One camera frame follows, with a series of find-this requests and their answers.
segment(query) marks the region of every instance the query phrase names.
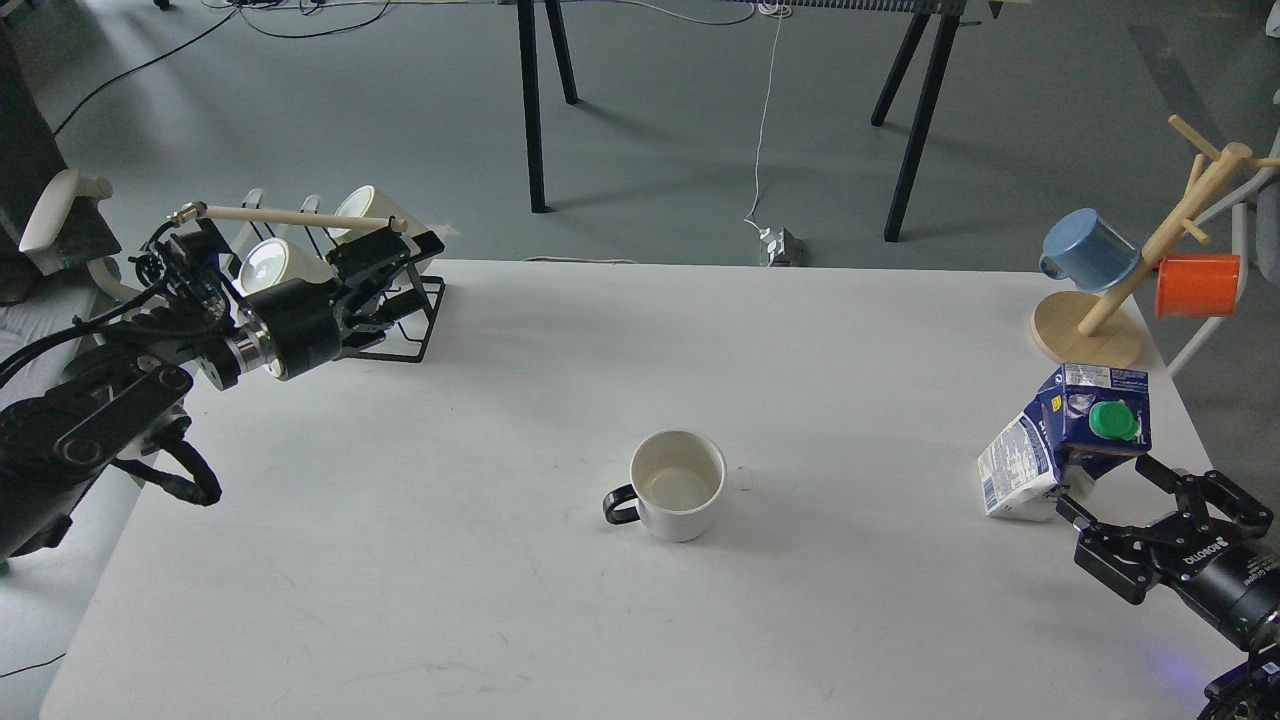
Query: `green cap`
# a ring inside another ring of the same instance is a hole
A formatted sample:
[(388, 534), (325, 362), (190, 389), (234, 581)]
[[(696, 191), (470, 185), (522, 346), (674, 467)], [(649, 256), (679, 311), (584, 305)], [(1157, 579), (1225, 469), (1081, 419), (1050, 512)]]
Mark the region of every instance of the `green cap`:
[(1138, 437), (1138, 419), (1133, 411), (1120, 401), (1094, 404), (1089, 409), (1089, 429), (1093, 434), (1129, 442)]

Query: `cable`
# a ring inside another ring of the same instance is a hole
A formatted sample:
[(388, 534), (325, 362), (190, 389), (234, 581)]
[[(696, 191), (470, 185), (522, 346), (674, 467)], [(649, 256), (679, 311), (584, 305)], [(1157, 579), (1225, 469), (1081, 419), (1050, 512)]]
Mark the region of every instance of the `cable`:
[(302, 229), (307, 231), (307, 240), (311, 241), (311, 250), (316, 251), (316, 258), (324, 258), (324, 252), (320, 252), (320, 246), (316, 245), (316, 236), (311, 234), (311, 228), (302, 225)]
[(366, 26), (371, 26), (371, 24), (376, 23), (378, 20), (383, 19), (383, 15), (387, 14), (387, 9), (390, 8), (390, 6), (392, 6), (392, 0), (383, 0), (381, 9), (378, 10), (378, 14), (374, 15), (374, 17), (371, 17), (371, 18), (369, 18), (365, 22), (356, 23), (353, 26), (339, 27), (339, 28), (334, 28), (334, 29), (326, 29), (324, 32), (308, 32), (308, 33), (305, 33), (305, 35), (284, 35), (284, 33), (279, 33), (279, 32), (270, 32), (270, 31), (262, 29), (262, 28), (257, 27), (256, 24), (253, 24), (248, 19), (248, 15), (246, 15), (243, 12), (237, 12), (237, 14), (241, 17), (242, 20), (244, 20), (244, 24), (247, 24), (248, 27), (253, 28), (255, 31), (257, 31), (257, 32), (260, 32), (260, 33), (262, 33), (262, 35), (265, 35), (268, 37), (279, 37), (279, 38), (283, 38), (283, 40), (307, 40), (307, 38), (311, 38), (311, 37), (325, 37), (326, 35), (338, 35), (339, 32), (349, 32), (349, 31), (358, 29), (358, 28), (362, 28), (362, 27), (366, 27)]
[(659, 8), (657, 5), (650, 5), (649, 3), (641, 3), (640, 0), (609, 0), (609, 3), (617, 3), (618, 5), (640, 5), (641, 8), (649, 8), (650, 10), (658, 10), (659, 13), (662, 13), (664, 15), (671, 15), (673, 18), (678, 18), (681, 20), (687, 20), (687, 22), (691, 22), (691, 23), (698, 23), (700, 26), (719, 26), (719, 27), (736, 26), (737, 23), (745, 23), (746, 20), (749, 20), (749, 19), (751, 19), (751, 18), (755, 17), (755, 5), (751, 5), (751, 12), (748, 13), (745, 18), (739, 18), (736, 20), (717, 22), (717, 20), (700, 20), (698, 18), (690, 18), (689, 15), (681, 15), (680, 13), (672, 13), (671, 10), (668, 10), (666, 8)]
[(64, 342), (78, 340), (99, 332), (102, 328), (102, 325), (105, 325), (108, 322), (119, 318), (120, 315), (128, 313), (129, 310), (141, 307), (147, 300), (151, 300), (163, 288), (164, 288), (163, 283), (155, 283), (143, 290), (141, 293), (138, 293), (137, 297), (129, 300), (128, 302), (116, 305), (114, 309), (90, 320), (83, 320), (83, 322), (74, 320), (74, 324), (72, 327), (63, 331), (58, 331), (54, 334), (42, 337), (27, 345), (26, 347), (18, 350), (9, 357), (5, 357), (4, 361), (0, 363), (0, 387), (8, 384), (9, 380), (12, 380), (14, 375), (18, 374), (19, 370), (26, 368), (36, 357), (40, 357), (45, 352), (49, 352), (50, 350), (58, 347)]
[(142, 63), (141, 65), (138, 65), (138, 67), (136, 67), (133, 69), (124, 70), (123, 73), (115, 76), (114, 78), (104, 82), (102, 85), (100, 85), (97, 87), (95, 87), (92, 92), (90, 92), (88, 95), (86, 95), (83, 100), (81, 100), (79, 102), (76, 104), (74, 108), (72, 108), (72, 111), (67, 115), (67, 118), (63, 119), (63, 122), (58, 123), (58, 128), (54, 129), (54, 135), (56, 136), (58, 133), (63, 132), (63, 128), (67, 127), (67, 123), (72, 122), (72, 118), (76, 117), (76, 113), (79, 113), (79, 109), (83, 108), (86, 102), (88, 102), (90, 100), (92, 100), (93, 96), (97, 95), (99, 92), (102, 92), (104, 90), (106, 90), (108, 87), (110, 87), (116, 81), (124, 79), (125, 77), (128, 77), (128, 76), (131, 76), (131, 74), (133, 74), (133, 73), (136, 73), (136, 72), (138, 72), (138, 70), (141, 70), (143, 68), (150, 68), (151, 65), (159, 63), (160, 60), (164, 60), (165, 58), (169, 58), (169, 56), (177, 54), (179, 50), (183, 50), (186, 47), (191, 47), (192, 45), (195, 45), (195, 42), (197, 40), (207, 36), (209, 33), (211, 33), (215, 29), (218, 29), (218, 28), (223, 27), (224, 24), (227, 24), (228, 20), (230, 20), (233, 15), (236, 15), (236, 13), (228, 13), (228, 15), (225, 18), (218, 20), (218, 24), (215, 24), (214, 27), (211, 27), (211, 28), (206, 29), (205, 32), (197, 35), (196, 37), (192, 37), (187, 42), (183, 42), (182, 45), (174, 47), (173, 50), (165, 53), (164, 55), (160, 55), (157, 58), (147, 60), (146, 63)]
[[(778, 10), (778, 8), (786, 10), (786, 13)], [(764, 238), (768, 231), (755, 224), (755, 209), (760, 205), (760, 149), (764, 147), (764, 120), (769, 117), (769, 97), (773, 95), (773, 60), (778, 55), (778, 37), (782, 35), (782, 20), (791, 17), (791, 8), (762, 3), (760, 12), (771, 18), (776, 18), (778, 29), (773, 32), (773, 50), (769, 51), (769, 83), (764, 90), (764, 110), (760, 111), (760, 136), (755, 142), (755, 199), (751, 200), (751, 209), (742, 218), (742, 222), (755, 228), (760, 233), (760, 238)]]
[(37, 665), (28, 665), (26, 667), (18, 669), (18, 670), (10, 670), (10, 671), (5, 673), (4, 675), (0, 675), (0, 680), (3, 680), (5, 678), (9, 678), (12, 675), (17, 675), (18, 673), (26, 673), (27, 670), (35, 670), (36, 667), (44, 667), (45, 665), (52, 665), (54, 662), (58, 662), (59, 660), (61, 660), (64, 657), (67, 657), (65, 652), (61, 653), (61, 655), (59, 655), (58, 657), (55, 657), (52, 660), (46, 660), (46, 661), (40, 662)]

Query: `wooden dowel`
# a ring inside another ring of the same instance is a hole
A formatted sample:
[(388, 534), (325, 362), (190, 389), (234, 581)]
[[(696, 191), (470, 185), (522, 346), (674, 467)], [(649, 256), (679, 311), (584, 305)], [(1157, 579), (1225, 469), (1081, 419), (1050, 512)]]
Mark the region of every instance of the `wooden dowel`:
[(1133, 291), (1142, 284), (1142, 281), (1147, 279), (1147, 275), (1164, 260), (1169, 249), (1178, 242), (1178, 238), (1183, 237), (1183, 233), (1187, 232), (1187, 228), (1183, 227), (1183, 220), (1194, 218), (1204, 211), (1204, 208), (1208, 208), (1222, 187), (1235, 177), (1235, 173), (1240, 172), (1240, 168), (1252, 156), (1253, 151), (1239, 142), (1228, 143), (1222, 149), (1221, 156), (1213, 160), (1208, 169), (1204, 170), (1204, 174), (1196, 181), (1192, 191), (1183, 196), (1183, 200), (1174, 206), (1169, 217), (1165, 218), (1165, 222), (1160, 223), (1160, 227), (1151, 234), (1147, 243), (1142, 246), (1138, 266), (1125, 279), (1102, 293), (1102, 297), (1093, 305), (1093, 309), (1075, 327), (1080, 334), (1093, 337), (1098, 333), (1098, 329), (1107, 322), (1107, 318), (1133, 295)]
[(1198, 181), (1199, 177), (1202, 174), (1204, 174), (1204, 164), (1206, 163), (1208, 163), (1208, 155), (1206, 155), (1203, 152), (1197, 152), (1196, 154), (1196, 160), (1192, 161), (1192, 174), (1190, 174), (1190, 177), (1187, 178), (1187, 190), (1183, 191), (1183, 195), (1187, 195), (1188, 192), (1190, 192), (1192, 191), (1192, 186), (1196, 184), (1196, 181)]
[(1198, 147), (1201, 152), (1208, 155), (1210, 160), (1217, 160), (1219, 156), (1221, 155), (1217, 147), (1213, 147), (1212, 142), (1204, 140), (1203, 135), (1196, 132), (1196, 129), (1192, 126), (1187, 124), (1187, 122), (1179, 118), (1178, 115), (1169, 115), (1169, 124), (1174, 126), (1174, 129), (1180, 132), (1183, 137), (1185, 137), (1192, 145)]
[(1199, 225), (1197, 225), (1196, 223), (1193, 223), (1190, 220), (1183, 220), (1183, 228), (1188, 233), (1190, 233), (1190, 236), (1194, 237), (1197, 240), (1197, 242), (1199, 242), (1201, 245), (1208, 245), (1208, 243), (1213, 242), (1213, 240), (1208, 237), (1208, 233), (1206, 233), (1204, 231), (1199, 229)]
[(399, 218), (348, 218), (344, 215), (315, 215), (311, 213), (291, 213), (288, 210), (269, 210), (265, 208), (227, 208), (223, 205), (209, 205), (205, 208), (204, 215), (220, 220), (288, 223), (291, 225), (308, 225), (312, 228), (348, 228), (355, 231), (376, 231), (390, 225), (396, 232), (404, 232), (408, 227), (408, 223)]

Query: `mug handle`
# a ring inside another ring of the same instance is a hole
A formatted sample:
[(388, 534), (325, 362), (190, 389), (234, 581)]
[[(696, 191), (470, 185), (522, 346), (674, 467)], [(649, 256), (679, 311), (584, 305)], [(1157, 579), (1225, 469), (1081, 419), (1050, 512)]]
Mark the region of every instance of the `mug handle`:
[(636, 488), (631, 486), (622, 486), (604, 496), (604, 519), (608, 520), (611, 525), (626, 525), (627, 523), (635, 523), (640, 519), (640, 512), (635, 507), (618, 507), (623, 502), (631, 502), (635, 498)]
[(1041, 272), (1053, 278), (1055, 281), (1060, 281), (1066, 277), (1066, 273), (1062, 272), (1062, 268), (1059, 268), (1057, 264), (1053, 263), (1053, 260), (1051, 260), (1048, 255), (1041, 258)]

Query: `black mug handle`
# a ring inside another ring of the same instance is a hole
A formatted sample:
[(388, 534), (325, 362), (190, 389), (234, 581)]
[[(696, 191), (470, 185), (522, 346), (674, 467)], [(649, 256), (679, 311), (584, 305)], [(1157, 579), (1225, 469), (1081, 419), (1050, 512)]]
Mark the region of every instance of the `black mug handle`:
[(640, 512), (635, 507), (618, 507), (623, 502), (631, 502), (635, 498), (636, 488), (631, 486), (622, 486), (604, 496), (604, 519), (608, 520), (611, 525), (626, 525), (627, 523), (635, 523), (640, 519)]

